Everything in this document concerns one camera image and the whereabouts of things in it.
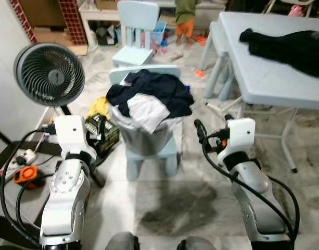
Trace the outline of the black garment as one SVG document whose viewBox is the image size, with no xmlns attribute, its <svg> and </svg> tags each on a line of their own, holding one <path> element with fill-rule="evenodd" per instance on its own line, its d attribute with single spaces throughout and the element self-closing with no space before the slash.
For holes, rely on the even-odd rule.
<svg viewBox="0 0 319 250">
<path fill-rule="evenodd" d="M 319 31 L 298 31 L 269 36 L 246 29 L 239 36 L 251 55 L 287 64 L 308 76 L 319 78 Z"/>
</svg>

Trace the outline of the pale grey folding table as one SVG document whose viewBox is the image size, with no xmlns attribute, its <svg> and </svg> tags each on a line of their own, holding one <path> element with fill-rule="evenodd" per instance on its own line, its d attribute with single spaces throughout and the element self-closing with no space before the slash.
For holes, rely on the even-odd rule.
<svg viewBox="0 0 319 250">
<path fill-rule="evenodd" d="M 301 73 L 290 65 L 252 56 L 239 41 L 246 29 L 270 36 L 297 31 L 319 31 L 319 18 L 288 17 L 272 14 L 221 12 L 218 24 L 226 38 L 227 52 L 240 88 L 240 102 L 286 107 L 289 118 L 281 135 L 266 135 L 280 140 L 288 166 L 298 169 L 286 145 L 295 115 L 300 109 L 319 110 L 319 78 Z"/>
</svg>

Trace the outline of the pink toy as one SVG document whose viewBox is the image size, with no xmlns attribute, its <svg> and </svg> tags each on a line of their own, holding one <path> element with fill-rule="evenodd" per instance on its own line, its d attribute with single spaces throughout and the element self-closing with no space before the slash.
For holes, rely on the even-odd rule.
<svg viewBox="0 0 319 250">
<path fill-rule="evenodd" d="M 303 13 L 302 5 L 293 5 L 288 14 L 288 16 L 291 16 L 291 17 L 302 17 L 303 15 L 304 13 Z"/>
</svg>

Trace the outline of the navy blue garment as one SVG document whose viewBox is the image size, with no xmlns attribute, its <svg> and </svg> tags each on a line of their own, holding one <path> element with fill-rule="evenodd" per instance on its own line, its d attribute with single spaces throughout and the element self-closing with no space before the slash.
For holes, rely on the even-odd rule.
<svg viewBox="0 0 319 250">
<path fill-rule="evenodd" d="M 195 100 L 178 77 L 173 74 L 152 73 L 147 69 L 126 74 L 121 83 L 108 90 L 106 98 L 109 104 L 117 108 L 137 93 L 153 95 L 164 103 L 170 112 L 167 119 L 193 113 L 191 105 Z"/>
</svg>

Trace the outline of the grey robot right leg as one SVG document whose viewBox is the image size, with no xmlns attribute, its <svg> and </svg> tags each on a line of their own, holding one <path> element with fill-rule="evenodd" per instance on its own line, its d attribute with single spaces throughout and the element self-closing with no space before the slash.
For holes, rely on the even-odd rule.
<svg viewBox="0 0 319 250">
<path fill-rule="evenodd" d="M 216 250 L 216 248 L 201 236 L 188 236 L 178 243 L 176 250 Z"/>
</svg>

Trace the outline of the white garment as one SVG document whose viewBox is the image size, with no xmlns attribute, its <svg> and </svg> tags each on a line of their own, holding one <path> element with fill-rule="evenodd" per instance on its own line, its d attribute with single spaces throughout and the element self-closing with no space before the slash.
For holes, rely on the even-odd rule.
<svg viewBox="0 0 319 250">
<path fill-rule="evenodd" d="M 149 133 L 154 133 L 159 127 L 170 128 L 174 125 L 172 119 L 166 121 L 170 114 L 166 105 L 153 95 L 137 93 L 118 105 L 117 109 Z"/>
</svg>

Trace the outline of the child in green shirt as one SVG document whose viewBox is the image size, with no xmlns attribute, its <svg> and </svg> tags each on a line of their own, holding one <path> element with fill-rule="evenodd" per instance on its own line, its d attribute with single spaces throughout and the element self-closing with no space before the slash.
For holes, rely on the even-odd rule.
<svg viewBox="0 0 319 250">
<path fill-rule="evenodd" d="M 186 44 L 191 45 L 191 36 L 196 19 L 196 7 L 201 0 L 174 0 L 176 4 L 176 45 L 185 37 Z"/>
</svg>

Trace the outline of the grey laundry bucket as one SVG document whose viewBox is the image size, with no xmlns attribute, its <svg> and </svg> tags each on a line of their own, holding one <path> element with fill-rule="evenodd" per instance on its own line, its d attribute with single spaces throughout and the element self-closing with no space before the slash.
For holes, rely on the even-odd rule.
<svg viewBox="0 0 319 250">
<path fill-rule="evenodd" d="M 142 156 L 160 152 L 173 138 L 174 129 L 177 129 L 183 121 L 182 117 L 164 120 L 150 133 L 133 119 L 121 114 L 113 105 L 108 105 L 107 109 L 108 114 L 111 115 L 111 123 L 117 127 L 127 147 Z"/>
</svg>

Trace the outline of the blue storage bin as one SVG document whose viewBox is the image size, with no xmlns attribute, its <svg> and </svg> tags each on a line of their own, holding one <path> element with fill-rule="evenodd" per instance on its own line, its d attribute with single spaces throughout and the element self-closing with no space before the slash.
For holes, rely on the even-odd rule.
<svg viewBox="0 0 319 250">
<path fill-rule="evenodd" d="M 155 30 L 149 32 L 150 44 L 153 49 L 161 47 L 162 41 L 164 40 L 166 22 L 159 20 L 157 22 Z"/>
</svg>

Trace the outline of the black green box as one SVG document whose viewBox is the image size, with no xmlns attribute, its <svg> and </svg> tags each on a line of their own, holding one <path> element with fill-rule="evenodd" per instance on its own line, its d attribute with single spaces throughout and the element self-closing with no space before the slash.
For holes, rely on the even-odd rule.
<svg viewBox="0 0 319 250">
<path fill-rule="evenodd" d="M 102 114 L 94 114 L 85 120 L 86 140 L 99 157 L 105 157 L 119 141 L 119 130 Z"/>
</svg>

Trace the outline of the yellow cloth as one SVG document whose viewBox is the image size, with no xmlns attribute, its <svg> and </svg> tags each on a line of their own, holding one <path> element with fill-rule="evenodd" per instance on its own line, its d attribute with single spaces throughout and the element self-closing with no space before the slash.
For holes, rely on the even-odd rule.
<svg viewBox="0 0 319 250">
<path fill-rule="evenodd" d="M 97 114 L 105 115 L 107 119 L 111 119 L 111 116 L 108 114 L 109 102 L 106 97 L 99 97 L 97 100 L 91 103 L 90 110 L 86 114 L 86 118 L 93 117 Z"/>
</svg>

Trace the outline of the grey robot left leg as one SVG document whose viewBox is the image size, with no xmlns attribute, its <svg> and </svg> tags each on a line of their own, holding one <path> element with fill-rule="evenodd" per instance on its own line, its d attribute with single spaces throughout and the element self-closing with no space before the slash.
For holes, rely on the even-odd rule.
<svg viewBox="0 0 319 250">
<path fill-rule="evenodd" d="M 120 232 L 110 238 L 105 250 L 140 250 L 140 243 L 133 233 Z"/>
</svg>

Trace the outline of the grey standing fan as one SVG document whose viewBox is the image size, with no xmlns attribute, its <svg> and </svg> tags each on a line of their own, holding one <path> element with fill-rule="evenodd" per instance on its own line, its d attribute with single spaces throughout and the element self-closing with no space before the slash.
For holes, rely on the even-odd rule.
<svg viewBox="0 0 319 250">
<path fill-rule="evenodd" d="M 76 55 L 55 43 L 22 48 L 14 62 L 14 77 L 26 97 L 39 105 L 59 107 L 62 115 L 72 115 L 67 105 L 76 100 L 85 87 L 85 72 Z M 53 123 L 41 131 L 56 138 Z M 95 173 L 98 156 L 90 164 L 90 178 L 103 188 L 103 182 Z"/>
</svg>

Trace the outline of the white power strip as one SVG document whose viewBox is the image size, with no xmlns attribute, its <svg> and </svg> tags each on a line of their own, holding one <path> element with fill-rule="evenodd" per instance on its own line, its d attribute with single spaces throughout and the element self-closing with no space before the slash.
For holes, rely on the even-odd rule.
<svg viewBox="0 0 319 250">
<path fill-rule="evenodd" d="M 12 157 L 8 169 L 24 168 L 27 165 L 32 165 L 36 160 L 36 153 L 31 149 L 26 149 L 24 152 L 18 153 Z"/>
</svg>

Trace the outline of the orange black tool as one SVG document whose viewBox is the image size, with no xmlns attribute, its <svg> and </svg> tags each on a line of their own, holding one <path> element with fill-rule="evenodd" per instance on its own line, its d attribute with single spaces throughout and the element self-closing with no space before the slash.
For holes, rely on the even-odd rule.
<svg viewBox="0 0 319 250">
<path fill-rule="evenodd" d="M 20 168 L 14 174 L 14 178 L 12 180 L 17 185 L 28 184 L 27 186 L 28 190 L 35 190 L 45 185 L 44 179 L 35 181 L 35 179 L 40 176 L 42 176 L 42 173 L 40 171 L 40 168 L 37 165 L 28 165 L 23 168 Z"/>
</svg>

